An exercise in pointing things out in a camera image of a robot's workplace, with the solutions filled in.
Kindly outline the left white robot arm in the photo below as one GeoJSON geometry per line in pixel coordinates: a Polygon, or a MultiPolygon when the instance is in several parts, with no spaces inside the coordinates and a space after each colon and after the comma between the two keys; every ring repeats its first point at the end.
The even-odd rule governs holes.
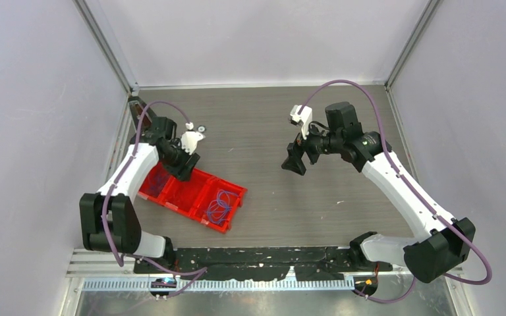
{"type": "Polygon", "coordinates": [[[177,180],[190,180],[200,159],[196,149],[206,137],[205,131],[205,126],[189,122],[178,137],[175,121],[167,117],[154,117],[148,127],[139,123],[119,168],[97,192],[85,193],[80,199],[84,248],[150,257],[159,272],[169,272],[176,262],[170,239],[144,232],[133,203],[157,165],[177,180]]]}

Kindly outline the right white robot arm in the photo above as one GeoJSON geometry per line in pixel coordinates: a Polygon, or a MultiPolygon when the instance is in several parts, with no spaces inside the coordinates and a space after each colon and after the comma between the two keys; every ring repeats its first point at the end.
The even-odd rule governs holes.
{"type": "Polygon", "coordinates": [[[411,229],[411,238],[387,237],[367,232],[349,244],[353,267],[366,270],[381,261],[406,267],[423,283],[430,283],[468,258],[470,247],[461,237],[474,239],[476,227],[468,218],[456,219],[435,204],[426,193],[415,194],[420,186],[406,173],[388,143],[378,132],[364,132],[353,105],[344,101],[325,108],[327,126],[312,119],[312,109],[295,105],[290,122],[300,128],[287,146],[283,169],[304,175],[307,155],[315,164],[320,155],[339,154],[359,173],[372,181],[400,212],[411,229]]]}

